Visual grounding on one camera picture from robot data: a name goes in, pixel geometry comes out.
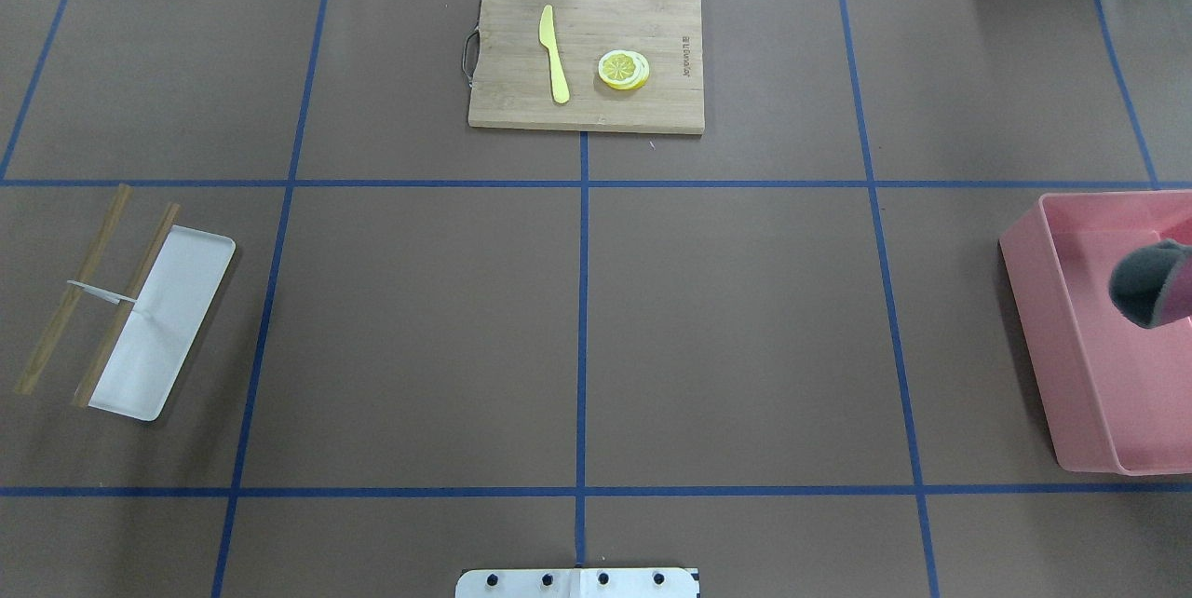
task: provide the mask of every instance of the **yellow knife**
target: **yellow knife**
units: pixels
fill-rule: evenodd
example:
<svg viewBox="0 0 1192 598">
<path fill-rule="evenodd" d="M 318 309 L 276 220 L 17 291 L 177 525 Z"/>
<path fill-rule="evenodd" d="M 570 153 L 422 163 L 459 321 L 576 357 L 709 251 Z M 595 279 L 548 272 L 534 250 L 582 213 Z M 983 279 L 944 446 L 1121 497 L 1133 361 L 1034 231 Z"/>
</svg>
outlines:
<svg viewBox="0 0 1192 598">
<path fill-rule="evenodd" d="M 538 21 L 538 41 L 551 55 L 551 96 L 559 105 L 566 105 L 571 99 L 567 89 L 567 77 L 563 76 L 563 61 L 559 60 L 559 45 L 554 42 L 554 7 L 542 7 L 542 18 Z"/>
</svg>

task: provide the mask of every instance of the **white tray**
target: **white tray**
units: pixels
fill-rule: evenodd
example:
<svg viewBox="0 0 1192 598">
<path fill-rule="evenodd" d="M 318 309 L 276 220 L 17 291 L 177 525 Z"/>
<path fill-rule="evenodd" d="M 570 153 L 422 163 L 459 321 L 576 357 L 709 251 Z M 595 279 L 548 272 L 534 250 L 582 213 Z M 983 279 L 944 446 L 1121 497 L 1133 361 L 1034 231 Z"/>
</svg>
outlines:
<svg viewBox="0 0 1192 598">
<path fill-rule="evenodd" d="M 141 421 L 161 415 L 235 250 L 230 238 L 170 228 L 91 406 Z"/>
</svg>

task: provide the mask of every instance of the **knife blade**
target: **knife blade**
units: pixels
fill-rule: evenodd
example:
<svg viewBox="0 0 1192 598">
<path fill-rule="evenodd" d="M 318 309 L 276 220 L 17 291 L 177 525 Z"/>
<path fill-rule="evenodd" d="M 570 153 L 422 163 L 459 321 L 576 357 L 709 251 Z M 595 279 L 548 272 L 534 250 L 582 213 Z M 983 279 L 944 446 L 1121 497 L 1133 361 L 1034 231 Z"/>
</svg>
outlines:
<svg viewBox="0 0 1192 598">
<path fill-rule="evenodd" d="M 542 17 L 538 20 L 538 42 L 546 48 L 551 58 L 551 96 L 559 105 L 566 105 L 571 99 L 567 77 L 563 75 L 563 61 L 559 60 L 559 45 L 554 39 L 554 7 L 542 7 Z"/>
</svg>

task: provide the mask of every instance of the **wooden stick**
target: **wooden stick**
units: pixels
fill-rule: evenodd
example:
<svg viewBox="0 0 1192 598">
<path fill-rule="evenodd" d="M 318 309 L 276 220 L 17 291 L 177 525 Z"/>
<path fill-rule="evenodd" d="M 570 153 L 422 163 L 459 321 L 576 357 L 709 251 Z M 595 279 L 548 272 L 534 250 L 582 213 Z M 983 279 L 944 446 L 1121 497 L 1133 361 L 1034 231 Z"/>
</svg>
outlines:
<svg viewBox="0 0 1192 598">
<path fill-rule="evenodd" d="M 169 229 L 174 228 L 179 208 L 178 204 L 174 203 L 168 204 L 166 207 L 166 212 L 162 214 L 160 224 L 157 224 L 157 232 L 154 232 L 153 242 L 149 242 L 149 249 L 145 249 L 145 254 L 141 257 L 141 266 L 137 266 L 136 270 L 132 272 L 132 279 L 129 280 L 129 285 L 124 289 L 124 295 L 141 295 L 141 288 L 144 288 L 145 279 L 149 279 L 149 270 L 151 270 L 153 263 L 157 262 L 157 254 L 161 254 L 162 244 L 166 244 Z M 87 368 L 82 381 L 79 382 L 79 388 L 75 391 L 72 401 L 75 407 L 86 407 L 91 403 L 91 395 L 95 393 L 95 387 L 99 386 L 99 378 L 107 366 L 107 360 L 112 356 L 112 350 L 116 348 L 116 340 L 119 340 L 120 331 L 124 331 L 124 325 L 131 314 L 131 301 L 120 301 L 120 305 L 116 309 L 116 317 L 112 318 L 111 325 L 107 326 L 107 331 L 99 343 L 95 356 L 91 361 L 91 366 Z"/>
<path fill-rule="evenodd" d="M 99 258 L 104 254 L 107 242 L 111 241 L 112 232 L 116 232 L 116 224 L 119 224 L 120 216 L 124 213 L 124 206 L 129 203 L 131 194 L 132 187 L 128 186 L 128 183 L 117 186 L 116 195 L 113 195 L 112 203 L 107 206 L 107 212 L 104 216 L 99 232 L 95 232 L 95 237 L 92 238 L 91 245 L 87 247 L 87 254 L 83 255 L 82 266 L 79 267 L 75 274 L 74 280 L 76 282 L 89 282 L 91 275 L 95 274 L 95 268 L 99 267 Z M 75 285 L 68 285 L 66 292 L 62 294 L 62 300 L 58 301 L 58 309 L 54 312 L 54 318 L 50 319 L 49 325 L 42 331 L 42 337 L 37 341 L 37 347 L 33 348 L 33 353 L 29 357 L 29 363 L 25 365 L 25 372 L 21 374 L 14 390 L 17 393 L 21 395 L 33 393 L 33 387 L 37 386 L 37 380 L 42 376 L 45 365 L 49 363 L 50 356 L 57 347 L 58 340 L 62 338 L 67 323 L 81 297 L 81 288 L 75 287 Z"/>
</svg>

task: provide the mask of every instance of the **brown table surface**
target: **brown table surface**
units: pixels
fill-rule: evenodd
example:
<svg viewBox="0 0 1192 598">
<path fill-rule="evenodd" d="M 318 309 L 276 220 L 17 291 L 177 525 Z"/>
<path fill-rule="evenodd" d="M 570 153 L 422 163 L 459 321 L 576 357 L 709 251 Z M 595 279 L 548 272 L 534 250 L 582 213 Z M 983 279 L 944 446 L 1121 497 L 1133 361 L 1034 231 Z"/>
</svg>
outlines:
<svg viewBox="0 0 1192 598">
<path fill-rule="evenodd" d="M 1192 594 L 1186 478 L 1056 465 L 997 245 L 1192 186 L 1192 0 L 703 0 L 699 139 L 472 130 L 478 1 L 0 0 L 0 594 Z M 168 200 L 238 245 L 150 424 L 68 404 L 93 298 L 11 393 L 119 181 L 95 284 Z"/>
</svg>

